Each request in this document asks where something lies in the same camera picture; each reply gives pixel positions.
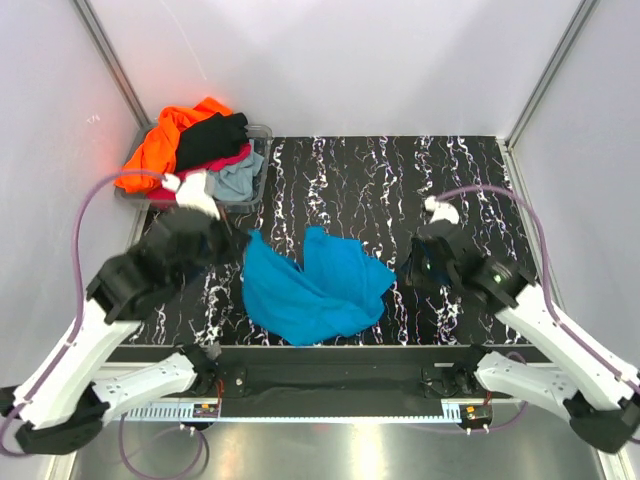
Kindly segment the blue t shirt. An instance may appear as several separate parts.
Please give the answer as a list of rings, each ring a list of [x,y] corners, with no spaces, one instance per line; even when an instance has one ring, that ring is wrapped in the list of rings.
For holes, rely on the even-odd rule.
[[[305,230],[303,261],[276,253],[259,231],[245,250],[242,296],[249,319],[294,346],[351,337],[376,324],[395,273],[356,239]]]

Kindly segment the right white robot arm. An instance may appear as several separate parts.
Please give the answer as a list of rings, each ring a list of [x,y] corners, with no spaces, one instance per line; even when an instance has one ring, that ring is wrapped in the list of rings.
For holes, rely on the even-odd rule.
[[[507,257],[478,249],[448,220],[421,226],[411,238],[407,281],[447,286],[522,334],[555,370],[515,362],[485,347],[454,371],[466,396],[504,393],[566,421],[591,447],[609,454],[630,443],[639,427],[639,370],[597,342],[546,300],[532,273]]]

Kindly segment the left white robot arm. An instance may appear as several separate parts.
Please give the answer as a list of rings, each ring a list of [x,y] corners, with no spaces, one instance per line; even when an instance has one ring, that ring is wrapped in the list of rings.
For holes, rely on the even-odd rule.
[[[247,233],[203,211],[179,207],[109,258],[82,290],[81,309],[40,370],[1,390],[1,414],[21,424],[19,455],[66,455],[97,437],[114,418],[152,400],[213,390],[214,354],[195,345],[112,380],[95,375],[153,311],[210,266],[241,260]]]

